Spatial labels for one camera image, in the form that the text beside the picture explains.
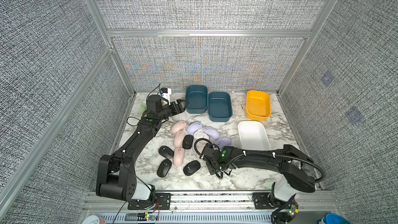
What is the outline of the white mouse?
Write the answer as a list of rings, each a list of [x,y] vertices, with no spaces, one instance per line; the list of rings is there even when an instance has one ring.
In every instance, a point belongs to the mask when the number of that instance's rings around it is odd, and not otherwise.
[[[209,136],[208,136],[206,133],[202,132],[202,131],[197,131],[197,132],[195,132],[194,135],[193,135],[193,137],[194,137],[194,140],[195,140],[195,141],[198,140],[198,139],[206,139],[206,140],[209,140]]]

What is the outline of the white storage box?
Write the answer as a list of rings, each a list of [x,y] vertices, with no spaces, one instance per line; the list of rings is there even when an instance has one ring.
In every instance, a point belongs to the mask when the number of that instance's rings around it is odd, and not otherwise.
[[[240,147],[247,150],[271,150],[265,127],[258,121],[242,121],[238,124]]]

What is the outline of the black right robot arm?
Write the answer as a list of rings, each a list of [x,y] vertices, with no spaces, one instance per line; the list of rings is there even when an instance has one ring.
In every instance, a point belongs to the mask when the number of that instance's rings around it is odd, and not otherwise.
[[[290,202],[298,193],[313,193],[316,184],[325,180],[324,170],[313,159],[292,145],[275,150],[248,150],[234,146],[220,148],[201,138],[193,143],[195,152],[204,160],[209,171],[222,179],[233,170],[254,168],[273,171],[283,177],[274,183],[271,201]]]

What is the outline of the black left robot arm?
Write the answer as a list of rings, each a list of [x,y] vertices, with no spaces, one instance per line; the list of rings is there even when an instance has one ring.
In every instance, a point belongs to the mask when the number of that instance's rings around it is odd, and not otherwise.
[[[135,132],[117,151],[100,158],[96,179],[97,196],[128,203],[143,201],[154,204],[154,189],[135,174],[136,160],[162,124],[170,117],[183,113],[188,106],[188,101],[181,99],[163,105],[163,99],[157,94],[148,96],[147,109],[137,123]]]

